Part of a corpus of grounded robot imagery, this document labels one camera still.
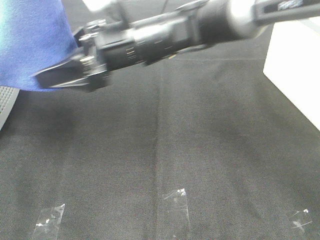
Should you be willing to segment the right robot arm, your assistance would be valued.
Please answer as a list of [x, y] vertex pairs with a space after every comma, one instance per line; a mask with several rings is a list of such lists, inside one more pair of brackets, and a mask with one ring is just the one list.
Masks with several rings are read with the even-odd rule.
[[268, 25], [318, 17], [317, 0], [194, 0], [170, 12], [131, 22], [119, 0], [118, 20], [87, 23], [74, 35], [77, 48], [34, 76], [41, 89], [106, 87], [113, 71], [152, 65], [179, 52], [258, 37]]

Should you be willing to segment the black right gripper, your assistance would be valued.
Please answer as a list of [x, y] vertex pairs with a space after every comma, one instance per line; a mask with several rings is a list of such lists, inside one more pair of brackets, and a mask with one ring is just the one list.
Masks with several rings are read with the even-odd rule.
[[32, 75], [41, 89], [76, 88], [93, 92], [110, 85], [116, 60], [111, 52], [132, 45], [129, 24], [105, 19], [88, 22], [74, 32], [78, 49], [62, 61]]

